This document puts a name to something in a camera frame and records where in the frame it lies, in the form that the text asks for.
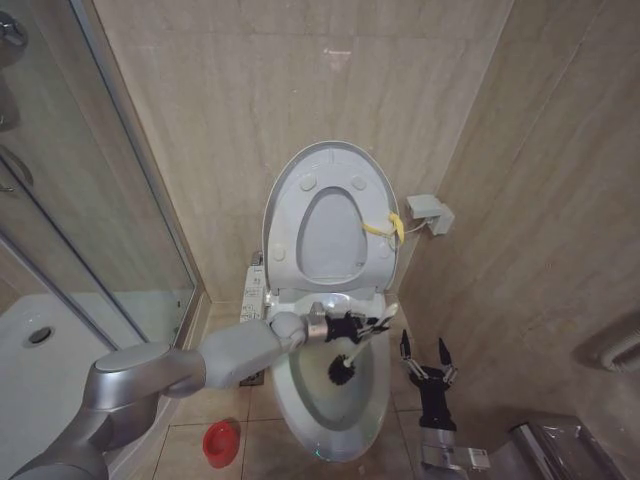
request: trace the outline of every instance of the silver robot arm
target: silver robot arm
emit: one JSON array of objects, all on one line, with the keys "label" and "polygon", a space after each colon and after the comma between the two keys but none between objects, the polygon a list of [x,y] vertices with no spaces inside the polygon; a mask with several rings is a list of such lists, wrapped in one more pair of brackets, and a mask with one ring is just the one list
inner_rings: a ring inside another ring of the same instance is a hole
[{"label": "silver robot arm", "polygon": [[332,319],[321,304],[308,315],[281,312],[268,322],[249,321],[217,330],[196,350],[147,343],[113,352],[89,370],[82,404],[43,453],[15,480],[107,480],[104,452],[133,442],[153,425],[161,395],[180,398],[202,388],[226,388],[270,366],[306,343],[386,330],[391,319],[347,313]]}]

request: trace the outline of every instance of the white cable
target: white cable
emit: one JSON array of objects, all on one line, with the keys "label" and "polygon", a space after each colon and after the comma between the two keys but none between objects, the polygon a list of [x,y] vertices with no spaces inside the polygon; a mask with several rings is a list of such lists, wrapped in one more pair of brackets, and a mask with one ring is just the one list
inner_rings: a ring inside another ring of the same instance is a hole
[{"label": "white cable", "polygon": [[418,225],[415,228],[412,228],[411,230],[405,230],[404,233],[405,235],[407,233],[413,233],[413,232],[417,232],[418,230],[420,230],[422,227],[424,227],[427,223],[429,223],[429,218],[425,217],[422,222],[420,222],[420,225]]}]

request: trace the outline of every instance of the shower drain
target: shower drain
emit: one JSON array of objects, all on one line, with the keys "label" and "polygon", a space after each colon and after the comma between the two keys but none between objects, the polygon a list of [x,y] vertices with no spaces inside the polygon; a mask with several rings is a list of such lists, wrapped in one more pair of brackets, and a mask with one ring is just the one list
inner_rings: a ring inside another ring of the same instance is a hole
[{"label": "shower drain", "polygon": [[53,328],[51,327],[39,328],[38,330],[33,332],[31,335],[29,335],[26,342],[27,346],[35,347],[38,345],[42,345],[44,342],[46,342],[51,338],[51,335],[53,335]]}]

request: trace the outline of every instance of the red container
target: red container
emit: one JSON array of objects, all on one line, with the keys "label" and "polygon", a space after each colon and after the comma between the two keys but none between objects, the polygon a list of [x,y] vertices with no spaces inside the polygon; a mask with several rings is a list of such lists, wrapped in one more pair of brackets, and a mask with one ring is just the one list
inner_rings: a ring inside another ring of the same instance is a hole
[{"label": "red container", "polygon": [[202,439],[202,451],[213,468],[223,468],[233,462],[239,447],[238,432],[224,420],[211,425]]}]

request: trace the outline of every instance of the yellow object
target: yellow object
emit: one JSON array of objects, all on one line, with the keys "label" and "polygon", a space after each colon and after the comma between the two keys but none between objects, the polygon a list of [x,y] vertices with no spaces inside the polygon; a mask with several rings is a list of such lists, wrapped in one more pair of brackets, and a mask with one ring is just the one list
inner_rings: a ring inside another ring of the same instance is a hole
[{"label": "yellow object", "polygon": [[362,224],[362,228],[373,235],[379,235],[381,237],[393,238],[394,235],[397,235],[398,242],[402,245],[404,243],[404,224],[402,223],[400,216],[397,213],[391,212],[389,214],[389,221],[393,225],[393,229],[389,233],[383,232],[382,230],[372,227],[371,225],[367,225],[366,223]]}]

